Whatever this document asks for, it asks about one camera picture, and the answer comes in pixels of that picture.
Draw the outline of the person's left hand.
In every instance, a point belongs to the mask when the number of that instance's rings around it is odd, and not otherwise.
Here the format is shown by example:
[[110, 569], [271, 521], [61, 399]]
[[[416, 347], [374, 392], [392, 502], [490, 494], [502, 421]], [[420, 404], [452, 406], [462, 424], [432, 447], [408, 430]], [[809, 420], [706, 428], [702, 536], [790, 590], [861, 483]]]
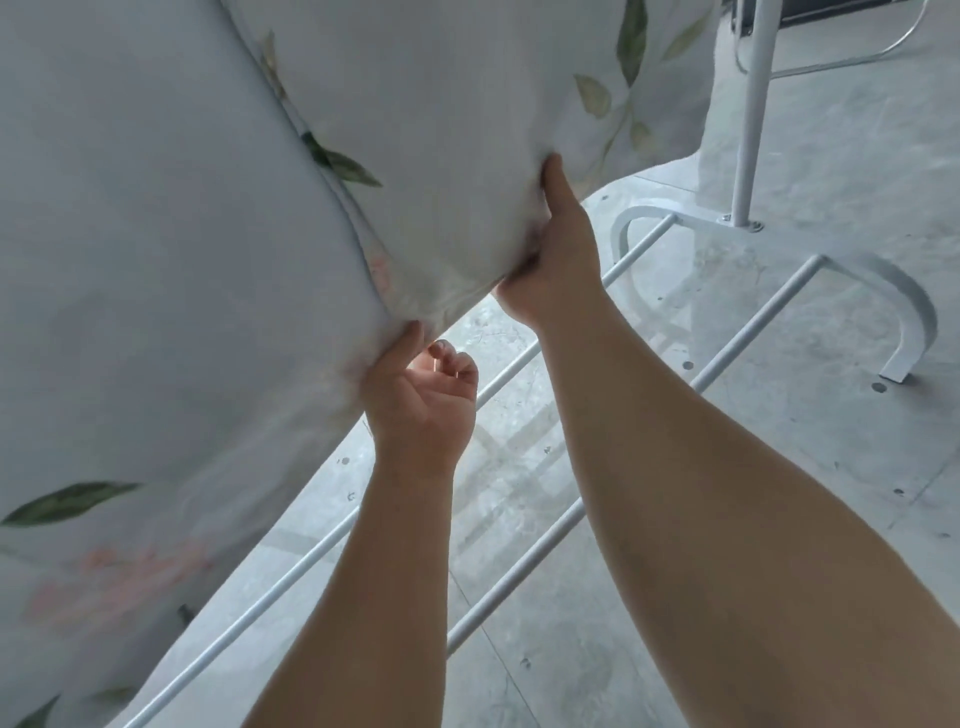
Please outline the person's left hand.
[[409, 365], [409, 385], [393, 397], [361, 401], [375, 462], [401, 479], [450, 484], [476, 420], [479, 373], [474, 359], [450, 342], [429, 342]]

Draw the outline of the person's left forearm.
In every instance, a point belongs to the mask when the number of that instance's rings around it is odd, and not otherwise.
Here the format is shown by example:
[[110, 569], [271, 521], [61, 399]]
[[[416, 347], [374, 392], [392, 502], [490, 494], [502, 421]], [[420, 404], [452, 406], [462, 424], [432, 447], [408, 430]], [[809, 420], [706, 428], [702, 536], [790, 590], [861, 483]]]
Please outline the person's left forearm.
[[456, 462], [376, 457], [320, 600], [242, 728], [441, 728]]

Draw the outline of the white floral bed sheet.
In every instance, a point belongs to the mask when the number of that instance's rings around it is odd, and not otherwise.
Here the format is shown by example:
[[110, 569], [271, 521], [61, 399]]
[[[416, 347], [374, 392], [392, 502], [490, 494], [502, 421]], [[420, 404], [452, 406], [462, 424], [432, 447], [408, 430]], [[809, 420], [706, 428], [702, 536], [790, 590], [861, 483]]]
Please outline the white floral bed sheet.
[[106, 728], [364, 369], [692, 155], [721, 0], [0, 0], [0, 728]]

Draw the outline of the person's right hand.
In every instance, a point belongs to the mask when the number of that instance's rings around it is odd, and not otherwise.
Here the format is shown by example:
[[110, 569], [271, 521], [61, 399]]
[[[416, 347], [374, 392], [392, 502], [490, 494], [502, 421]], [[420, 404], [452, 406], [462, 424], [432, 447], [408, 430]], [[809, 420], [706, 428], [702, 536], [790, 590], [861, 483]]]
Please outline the person's right hand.
[[584, 208], [573, 224], [553, 225], [547, 220], [538, 228], [530, 254], [498, 283], [494, 297], [502, 310], [535, 334], [547, 334], [606, 309], [611, 301]]

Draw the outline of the white metal drying rack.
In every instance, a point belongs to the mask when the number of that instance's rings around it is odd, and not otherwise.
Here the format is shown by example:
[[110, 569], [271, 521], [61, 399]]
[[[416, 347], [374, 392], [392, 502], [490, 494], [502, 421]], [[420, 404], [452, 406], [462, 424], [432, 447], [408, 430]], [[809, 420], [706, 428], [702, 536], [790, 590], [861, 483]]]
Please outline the white metal drying rack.
[[[822, 270], [708, 390], [718, 407], [834, 491], [960, 619], [960, 0], [935, 0], [910, 50], [774, 80], [752, 212], [804, 239], [889, 257], [939, 310], [915, 378], [877, 376], [898, 326], [872, 291]], [[693, 156], [586, 205], [604, 268], [621, 208], [666, 198], [724, 213], [746, 79], [718, 37], [713, 108]], [[806, 255], [673, 228], [610, 292], [684, 379], [704, 367]], [[128, 713], [179, 673], [354, 509], [373, 453], [359, 422], [162, 661]], [[479, 413], [458, 470], [454, 625], [578, 497], [541, 357]], [[326, 585], [332, 549], [150, 728], [239, 728]], [[581, 522], [451, 658], [443, 728], [684, 728]]]

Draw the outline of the chrome frame chair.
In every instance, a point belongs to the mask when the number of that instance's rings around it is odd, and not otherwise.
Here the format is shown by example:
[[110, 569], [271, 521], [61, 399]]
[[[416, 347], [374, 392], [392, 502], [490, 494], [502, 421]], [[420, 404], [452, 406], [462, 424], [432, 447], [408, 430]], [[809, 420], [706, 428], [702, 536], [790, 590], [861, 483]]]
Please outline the chrome frame chair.
[[917, 43], [935, 0], [845, 0], [776, 34], [770, 79], [786, 80], [893, 60]]

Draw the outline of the person's right forearm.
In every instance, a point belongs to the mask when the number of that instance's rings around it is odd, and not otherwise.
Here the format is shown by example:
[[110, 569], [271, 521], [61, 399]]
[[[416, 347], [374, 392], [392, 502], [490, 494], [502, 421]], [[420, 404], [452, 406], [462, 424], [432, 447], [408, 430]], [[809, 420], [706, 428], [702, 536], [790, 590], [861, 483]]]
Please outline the person's right forearm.
[[513, 306], [690, 728], [960, 728], [960, 626], [875, 529], [696, 394], [601, 288]]

